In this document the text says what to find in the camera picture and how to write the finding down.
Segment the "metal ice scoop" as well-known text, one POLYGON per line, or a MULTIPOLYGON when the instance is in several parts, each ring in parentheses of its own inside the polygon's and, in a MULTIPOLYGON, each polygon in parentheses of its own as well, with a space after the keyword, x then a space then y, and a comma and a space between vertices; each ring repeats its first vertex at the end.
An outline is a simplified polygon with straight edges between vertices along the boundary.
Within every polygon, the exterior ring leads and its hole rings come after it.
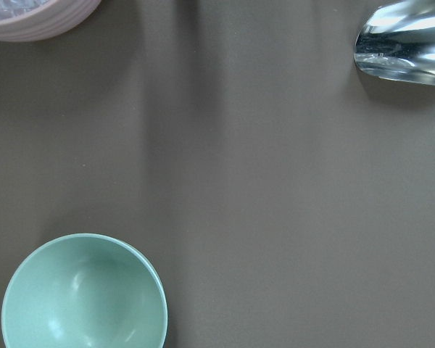
POLYGON ((435 1, 379 7, 358 33, 354 60, 378 78, 435 86, 435 1))

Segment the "pink ribbed ice bowl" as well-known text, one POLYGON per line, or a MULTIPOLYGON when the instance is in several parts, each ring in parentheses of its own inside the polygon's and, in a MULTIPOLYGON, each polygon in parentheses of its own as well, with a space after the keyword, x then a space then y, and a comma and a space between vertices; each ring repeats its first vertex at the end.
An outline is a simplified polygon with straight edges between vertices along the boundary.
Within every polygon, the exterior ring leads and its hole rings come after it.
POLYGON ((100 0, 47 1, 25 14, 0 20, 0 41, 31 42, 61 35, 86 20, 100 3, 100 0))

